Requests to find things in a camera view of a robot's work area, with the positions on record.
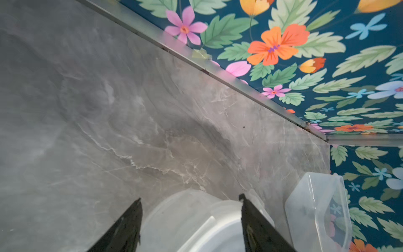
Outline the square clear lunch box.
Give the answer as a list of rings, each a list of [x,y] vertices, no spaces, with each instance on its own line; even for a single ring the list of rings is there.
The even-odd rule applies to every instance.
[[[284,207],[297,252],[349,251],[353,232],[341,176],[307,172]]]

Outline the round clear lunch box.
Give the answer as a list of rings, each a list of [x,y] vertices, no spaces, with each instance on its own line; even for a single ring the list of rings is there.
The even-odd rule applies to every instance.
[[[242,202],[184,190],[142,222],[139,252],[244,252]]]

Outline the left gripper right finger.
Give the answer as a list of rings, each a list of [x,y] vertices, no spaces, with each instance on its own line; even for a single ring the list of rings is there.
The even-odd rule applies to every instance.
[[[241,224],[246,252],[295,252],[282,235],[253,205],[244,194],[239,195],[242,202]]]

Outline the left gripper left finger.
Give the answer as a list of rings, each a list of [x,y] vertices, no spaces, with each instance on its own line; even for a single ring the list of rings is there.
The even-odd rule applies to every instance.
[[[143,218],[141,198],[133,202],[88,252],[135,252]]]

